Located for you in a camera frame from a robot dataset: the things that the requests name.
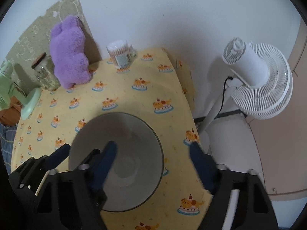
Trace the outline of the white standing fan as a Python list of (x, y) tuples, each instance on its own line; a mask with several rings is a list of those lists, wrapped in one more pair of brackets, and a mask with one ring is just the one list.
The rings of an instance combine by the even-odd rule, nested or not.
[(288, 61), (279, 49), (235, 37), (224, 48), (222, 59), (233, 75), (226, 78), (221, 95), (199, 124), (199, 133), (208, 128), (228, 99), (245, 115), (259, 120), (273, 118), (286, 108), (294, 84)]

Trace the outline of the grey plaid pillow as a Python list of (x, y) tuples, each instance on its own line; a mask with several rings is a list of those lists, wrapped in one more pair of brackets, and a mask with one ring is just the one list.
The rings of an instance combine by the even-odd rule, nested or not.
[(11, 173), (12, 167), (12, 151), (14, 148), (14, 139), (16, 135), (16, 126), (5, 126), (1, 124), (1, 152), (7, 173)]

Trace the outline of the green elephant print mat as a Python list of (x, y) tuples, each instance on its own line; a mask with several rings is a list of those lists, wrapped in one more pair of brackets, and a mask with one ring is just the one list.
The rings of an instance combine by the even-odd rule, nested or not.
[(3, 63), (9, 61), (13, 65), (12, 81), (26, 93), (40, 86), (31, 68), (32, 63), (43, 52), (49, 54), (51, 29), (69, 15), (80, 19), (85, 35), (84, 52), (89, 63), (102, 59), (85, 19), (80, 0), (59, 0), (48, 8), (44, 15), (37, 17), (30, 24), (3, 59)]

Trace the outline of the green desk fan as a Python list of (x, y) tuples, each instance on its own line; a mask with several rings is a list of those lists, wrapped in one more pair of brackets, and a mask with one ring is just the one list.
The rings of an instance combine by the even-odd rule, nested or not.
[(22, 89), (12, 81), (13, 70), (14, 67), (9, 61), (1, 66), (1, 111), (9, 109), (11, 98), (15, 97), (22, 105), (21, 119), (25, 120), (33, 112), (42, 90), (41, 88), (34, 88), (27, 96), (24, 95)]

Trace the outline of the glass jar black lid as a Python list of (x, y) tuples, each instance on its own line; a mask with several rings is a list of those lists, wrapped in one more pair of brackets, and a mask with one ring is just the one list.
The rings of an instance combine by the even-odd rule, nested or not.
[(60, 82), (54, 74), (54, 67), (47, 53), (40, 54), (31, 65), (35, 77), (44, 90), (55, 91), (60, 87)]

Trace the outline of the wooden bed headboard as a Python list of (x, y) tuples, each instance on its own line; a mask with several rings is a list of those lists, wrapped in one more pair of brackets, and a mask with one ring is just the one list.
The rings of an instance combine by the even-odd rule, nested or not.
[(5, 126), (14, 126), (21, 117), (22, 104), (15, 97), (11, 98), (8, 109), (2, 110), (0, 113), (0, 122)]

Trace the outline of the green leaf bowl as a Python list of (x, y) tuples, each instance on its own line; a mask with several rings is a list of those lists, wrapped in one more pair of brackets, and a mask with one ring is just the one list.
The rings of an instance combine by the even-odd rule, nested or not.
[(124, 212), (146, 202), (156, 191), (164, 169), (161, 143), (142, 119), (113, 112), (91, 119), (75, 136), (69, 154), (69, 170), (77, 168), (93, 149), (117, 144), (115, 161), (103, 190), (104, 211)]

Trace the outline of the yellow cake print tablecloth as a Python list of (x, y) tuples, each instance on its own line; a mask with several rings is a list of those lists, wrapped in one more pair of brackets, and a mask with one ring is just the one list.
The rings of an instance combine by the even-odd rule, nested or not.
[(44, 90), (30, 116), (19, 121), (12, 151), (15, 170), (30, 157), (71, 143), (89, 121), (111, 112), (143, 119), (157, 134), (164, 174), (153, 196), (127, 212), (102, 211), (109, 229), (197, 229), (211, 201), (189, 159), (188, 145), (199, 136), (189, 105), (194, 91), (187, 66), (164, 49), (139, 53), (125, 70), (110, 61), (93, 65), (93, 78), (71, 89)]

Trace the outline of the beige door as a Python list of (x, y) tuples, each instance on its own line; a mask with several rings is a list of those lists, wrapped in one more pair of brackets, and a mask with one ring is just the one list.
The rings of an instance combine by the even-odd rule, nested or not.
[(306, 24), (300, 27), (288, 59), (293, 91), (287, 107), (276, 117), (252, 120), (264, 183), (272, 201), (306, 197)]

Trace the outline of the purple plush toy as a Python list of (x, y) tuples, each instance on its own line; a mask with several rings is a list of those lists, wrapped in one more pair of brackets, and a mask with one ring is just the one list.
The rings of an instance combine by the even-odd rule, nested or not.
[(54, 74), (65, 89), (92, 79), (89, 61), (84, 53), (85, 35), (77, 16), (69, 15), (50, 33), (50, 56)]

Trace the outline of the cotton swab container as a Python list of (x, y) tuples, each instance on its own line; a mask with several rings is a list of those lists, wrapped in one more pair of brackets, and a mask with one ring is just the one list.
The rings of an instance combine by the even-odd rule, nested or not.
[(126, 40), (116, 40), (109, 43), (106, 48), (117, 69), (129, 67), (135, 57), (132, 45), (129, 45)]

